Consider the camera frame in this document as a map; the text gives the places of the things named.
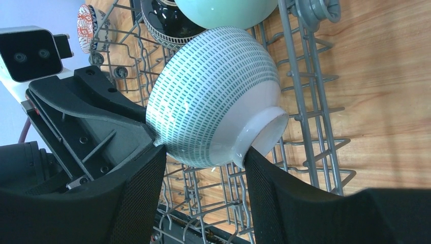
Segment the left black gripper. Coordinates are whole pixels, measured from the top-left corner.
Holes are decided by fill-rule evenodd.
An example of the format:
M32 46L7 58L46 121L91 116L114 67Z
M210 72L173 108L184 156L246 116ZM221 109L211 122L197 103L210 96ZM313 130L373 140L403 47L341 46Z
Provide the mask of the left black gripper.
M1 146L1 243L149 243L166 148L145 109L94 66L32 81L25 96L52 153Z

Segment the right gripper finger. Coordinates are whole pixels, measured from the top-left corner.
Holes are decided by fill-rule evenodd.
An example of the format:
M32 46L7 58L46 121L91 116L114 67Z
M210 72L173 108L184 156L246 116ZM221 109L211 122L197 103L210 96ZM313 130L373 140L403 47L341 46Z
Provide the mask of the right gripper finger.
M430 190L368 188L339 196L254 148L245 172L256 243L430 243Z

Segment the light blue striped bowl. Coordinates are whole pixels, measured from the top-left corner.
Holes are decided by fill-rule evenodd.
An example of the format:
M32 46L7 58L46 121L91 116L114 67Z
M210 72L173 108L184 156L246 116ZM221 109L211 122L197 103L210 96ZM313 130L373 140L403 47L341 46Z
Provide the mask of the light blue striped bowl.
M250 148L267 155L288 113L278 69L263 46L233 26L206 30L167 62L150 93L146 124L155 145L197 168L244 167Z

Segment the blue floral white bowl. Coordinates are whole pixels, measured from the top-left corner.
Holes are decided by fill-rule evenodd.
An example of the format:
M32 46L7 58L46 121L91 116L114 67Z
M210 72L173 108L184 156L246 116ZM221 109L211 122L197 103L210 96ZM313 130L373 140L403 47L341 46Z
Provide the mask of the blue floral white bowl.
M116 40L116 29L115 24L111 23L110 19L106 19L104 22L102 20L105 18L106 14L103 11L97 10L94 15L93 20L93 43L91 44L92 50L106 51L109 47L109 42L114 42Z

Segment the blue zigzag bowl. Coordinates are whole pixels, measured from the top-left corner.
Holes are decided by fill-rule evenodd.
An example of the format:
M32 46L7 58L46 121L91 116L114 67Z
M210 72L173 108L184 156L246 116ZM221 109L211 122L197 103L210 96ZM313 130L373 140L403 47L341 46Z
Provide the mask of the blue zigzag bowl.
M91 43L97 28L97 16L91 5L82 4L78 10L77 32L81 50L88 54L91 51Z

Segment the mint green bowl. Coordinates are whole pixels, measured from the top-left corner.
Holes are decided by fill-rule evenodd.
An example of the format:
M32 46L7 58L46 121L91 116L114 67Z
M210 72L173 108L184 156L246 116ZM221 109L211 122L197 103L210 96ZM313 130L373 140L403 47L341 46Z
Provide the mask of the mint green bowl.
M220 26L251 28L265 20L277 7L271 0L177 0L180 11L206 29Z

